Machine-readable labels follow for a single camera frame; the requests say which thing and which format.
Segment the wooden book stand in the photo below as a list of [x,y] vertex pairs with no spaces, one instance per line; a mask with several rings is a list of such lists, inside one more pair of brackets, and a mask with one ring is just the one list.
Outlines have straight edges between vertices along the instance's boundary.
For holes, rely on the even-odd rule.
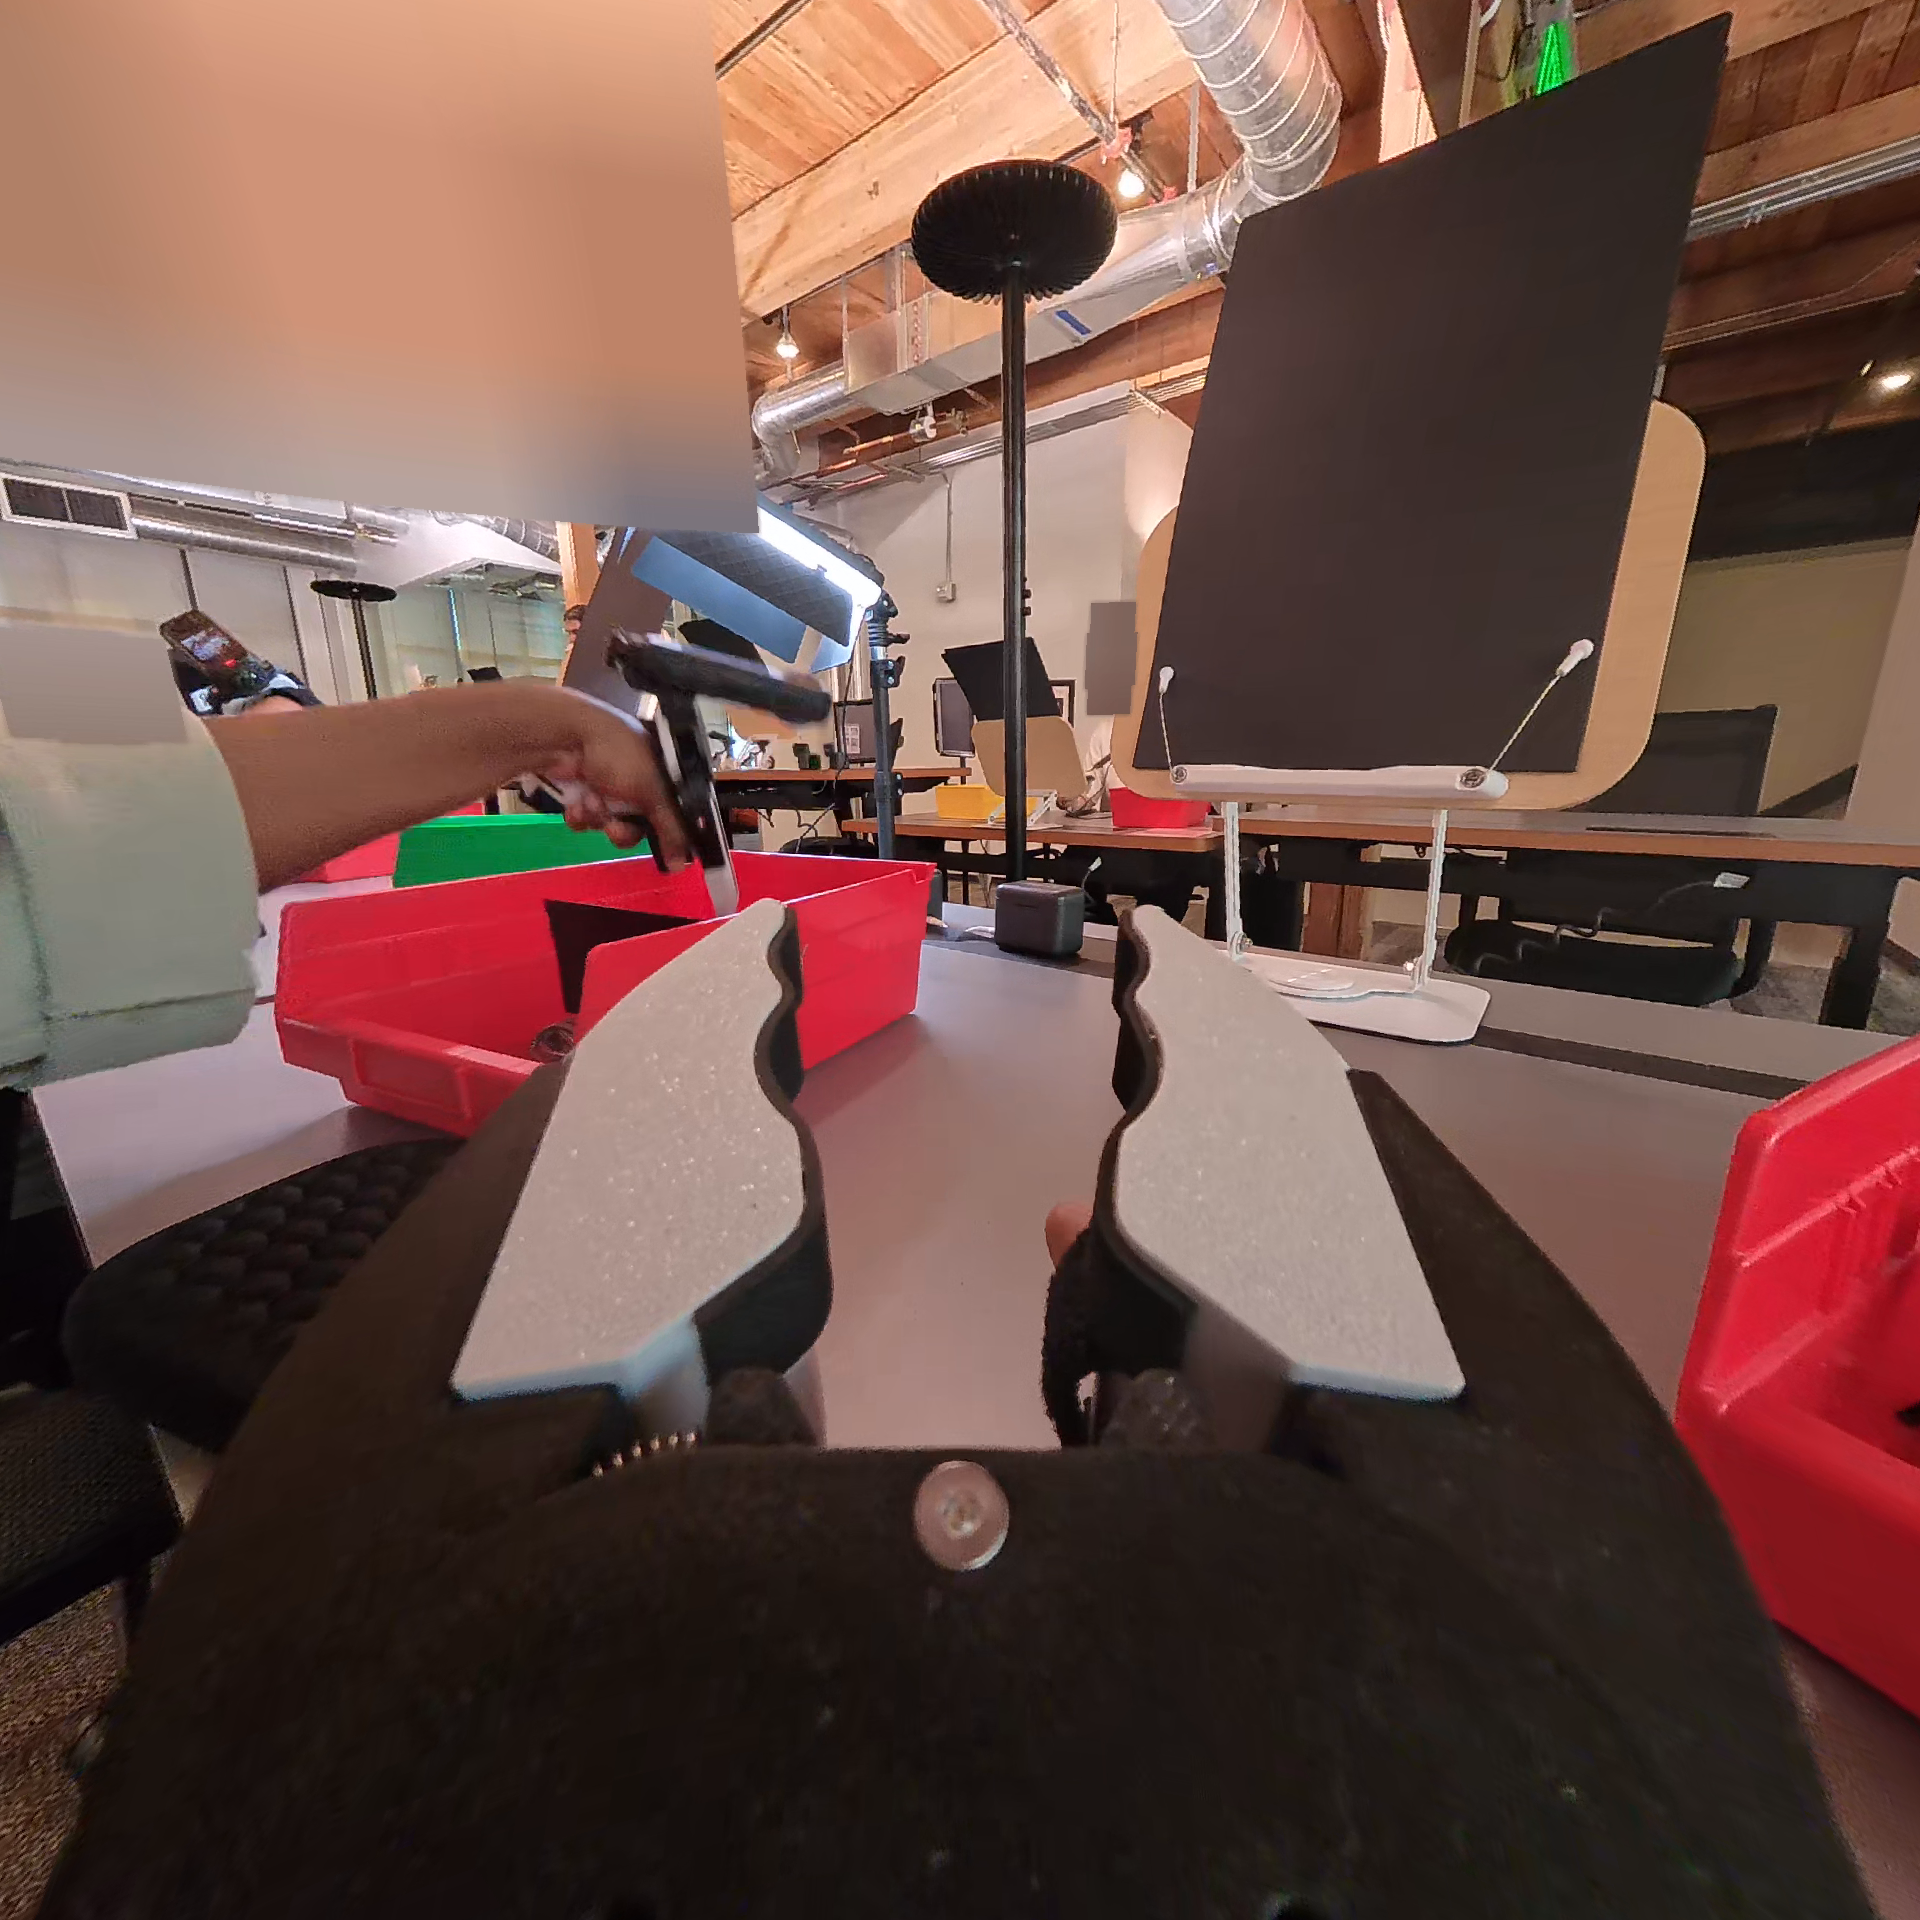
[[[1656,401],[1640,457],[1640,476],[1623,531],[1615,598],[1602,641],[1580,641],[1550,671],[1543,695],[1592,678],[1586,730],[1567,775],[1510,775],[1500,755],[1474,761],[1394,763],[1361,771],[1267,771],[1254,766],[1183,763],[1174,772],[1144,767],[1144,726],[1161,719],[1170,669],[1154,667],[1161,598],[1178,511],[1144,541],[1137,571],[1137,683],[1129,711],[1114,719],[1112,778],[1152,801],[1223,801],[1228,811],[1226,906],[1228,951],[1243,969],[1318,1021],[1391,1039],[1459,1045],[1482,1031],[1488,989],[1459,975],[1434,975],[1436,924],[1450,814],[1462,810],[1570,810],[1618,782],[1648,746],[1664,682],[1674,613],[1688,567],[1705,443],[1695,423]],[[1335,963],[1324,955],[1268,954],[1249,947],[1242,925],[1239,841],[1243,803],[1384,803],[1416,811],[1416,841],[1428,846],[1424,941],[1400,974]]]

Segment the silver air duct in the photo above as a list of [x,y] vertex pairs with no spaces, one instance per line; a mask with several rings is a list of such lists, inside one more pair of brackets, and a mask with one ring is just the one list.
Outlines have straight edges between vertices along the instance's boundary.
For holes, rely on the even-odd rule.
[[[1305,2],[1161,2],[1159,12],[1239,142],[1217,181],[1118,217],[1100,268],[1026,307],[1028,364],[1072,351],[1231,266],[1242,226],[1313,191],[1338,154],[1343,93]],[[760,481],[802,473],[809,431],[841,415],[905,415],[1002,371],[996,303],[929,290],[852,330],[844,357],[753,406]]]

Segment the small black board on stand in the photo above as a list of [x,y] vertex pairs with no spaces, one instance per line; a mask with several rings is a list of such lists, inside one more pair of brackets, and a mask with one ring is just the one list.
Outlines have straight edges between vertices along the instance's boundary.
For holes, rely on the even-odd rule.
[[[1008,751],[1016,743],[1014,705],[1008,702],[1004,641],[978,642],[944,652],[951,678],[971,711],[971,755],[978,780],[996,794],[1008,796]],[[1025,642],[1025,797],[1028,814],[1051,801],[1067,810],[1087,801],[1094,789],[1089,761],[1082,755],[1072,722],[1067,719],[1046,663],[1033,641]]]

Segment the small grey cube device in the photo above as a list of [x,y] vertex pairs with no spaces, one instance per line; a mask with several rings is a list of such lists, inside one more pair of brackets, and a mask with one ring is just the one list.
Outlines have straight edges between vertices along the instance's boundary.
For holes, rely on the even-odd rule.
[[1087,889],[1057,879],[1004,879],[995,897],[993,939],[1004,954],[1066,963],[1083,951]]

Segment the green plastic bin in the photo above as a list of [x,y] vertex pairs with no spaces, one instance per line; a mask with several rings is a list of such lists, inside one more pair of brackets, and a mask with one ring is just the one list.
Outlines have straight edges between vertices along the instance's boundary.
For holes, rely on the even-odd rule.
[[391,887],[540,873],[624,858],[604,833],[577,833],[558,814],[450,814],[399,837]]

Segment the long wooden desk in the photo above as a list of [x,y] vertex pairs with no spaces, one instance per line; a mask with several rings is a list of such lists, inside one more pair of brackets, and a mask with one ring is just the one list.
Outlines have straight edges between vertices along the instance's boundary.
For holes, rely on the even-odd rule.
[[[1311,910],[1324,897],[1427,898],[1428,846],[1416,811],[1324,806],[1242,815],[1249,867],[1274,873]],[[1222,827],[1118,833],[1070,822],[1026,833],[1043,847],[1110,858],[1212,858]],[[1785,925],[1835,929],[1817,1019],[1867,1028],[1896,897],[1915,885],[1915,843],[1848,822],[1456,811],[1447,822],[1443,901],[1456,925],[1443,954],[1471,975],[1678,1004],[1739,998],[1766,975]]]

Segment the white ceiling vent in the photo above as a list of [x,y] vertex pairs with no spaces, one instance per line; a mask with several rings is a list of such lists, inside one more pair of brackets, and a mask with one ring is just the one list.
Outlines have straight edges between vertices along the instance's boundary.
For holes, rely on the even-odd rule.
[[24,471],[3,471],[3,518],[40,531],[137,539],[129,493]]

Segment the black round pole lamp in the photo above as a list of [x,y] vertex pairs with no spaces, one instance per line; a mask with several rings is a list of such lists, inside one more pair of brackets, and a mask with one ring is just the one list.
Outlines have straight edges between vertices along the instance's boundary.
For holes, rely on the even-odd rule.
[[395,597],[399,590],[385,582],[364,582],[364,581],[345,581],[345,578],[314,578],[310,590],[327,598],[331,603],[344,603],[353,613],[353,636],[356,661],[361,666],[361,682],[368,702],[380,699],[380,682],[378,682],[378,666],[374,653],[374,641],[368,634],[368,607],[385,607]]
[[939,293],[1000,308],[1000,570],[1004,879],[1026,853],[1026,308],[1104,266],[1118,215],[1107,189],[1062,161],[996,161],[926,195],[910,239]]

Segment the black mesh office chair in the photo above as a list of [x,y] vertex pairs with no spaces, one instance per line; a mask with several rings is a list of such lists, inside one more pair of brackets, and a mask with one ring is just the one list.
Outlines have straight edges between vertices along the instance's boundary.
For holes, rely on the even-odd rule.
[[6,1391],[81,1386],[137,1425],[222,1454],[353,1265],[457,1146],[364,1146],[94,1265],[24,1113],[6,1138]]

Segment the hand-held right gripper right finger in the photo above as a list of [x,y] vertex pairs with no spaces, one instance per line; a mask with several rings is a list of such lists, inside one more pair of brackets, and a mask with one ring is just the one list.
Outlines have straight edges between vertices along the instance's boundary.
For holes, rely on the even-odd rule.
[[1121,925],[1121,1118],[1095,1246],[1127,1338],[1222,1445],[1267,1445],[1295,1387],[1451,1403],[1444,1318],[1340,1051],[1249,967],[1154,906]]

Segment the person's left hand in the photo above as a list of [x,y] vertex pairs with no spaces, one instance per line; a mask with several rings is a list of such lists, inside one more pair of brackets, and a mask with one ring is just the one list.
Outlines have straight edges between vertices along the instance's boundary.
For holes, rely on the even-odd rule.
[[688,863],[688,835],[668,791],[657,743],[632,717],[560,687],[531,687],[520,722],[513,787],[574,833],[614,847],[648,847],[671,870]]

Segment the studio light panel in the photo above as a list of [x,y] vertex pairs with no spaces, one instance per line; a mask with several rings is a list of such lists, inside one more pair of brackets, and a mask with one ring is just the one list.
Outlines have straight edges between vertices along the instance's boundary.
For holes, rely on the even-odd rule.
[[846,666],[884,594],[881,570],[834,527],[761,495],[747,535],[614,531],[602,565],[623,565],[760,653],[808,675]]

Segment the black light stand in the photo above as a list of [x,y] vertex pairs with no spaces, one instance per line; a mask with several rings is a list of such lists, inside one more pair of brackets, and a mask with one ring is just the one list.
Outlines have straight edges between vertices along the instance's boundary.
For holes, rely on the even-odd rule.
[[896,741],[891,692],[900,678],[900,663],[896,647],[903,641],[895,637],[895,617],[899,613],[896,598],[881,588],[878,597],[864,613],[864,637],[868,650],[868,686],[872,686],[872,719],[873,719],[873,806],[876,806],[876,851],[878,860],[896,858],[896,815],[900,803],[900,782],[896,775]]

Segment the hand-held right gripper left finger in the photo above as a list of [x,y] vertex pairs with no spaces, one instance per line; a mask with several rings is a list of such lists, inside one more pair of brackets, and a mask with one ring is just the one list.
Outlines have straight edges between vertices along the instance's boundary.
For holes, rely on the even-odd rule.
[[738,1371],[787,1375],[833,1308],[800,925],[760,901],[577,1045],[450,1387],[604,1386],[638,1428],[706,1428]]

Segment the person's left forearm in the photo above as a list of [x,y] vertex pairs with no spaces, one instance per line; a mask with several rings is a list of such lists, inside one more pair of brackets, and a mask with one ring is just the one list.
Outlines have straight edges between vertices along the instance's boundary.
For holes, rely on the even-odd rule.
[[6,1091],[231,1042],[259,898],[510,782],[531,687],[218,719],[140,687],[130,726],[60,692],[6,726]]

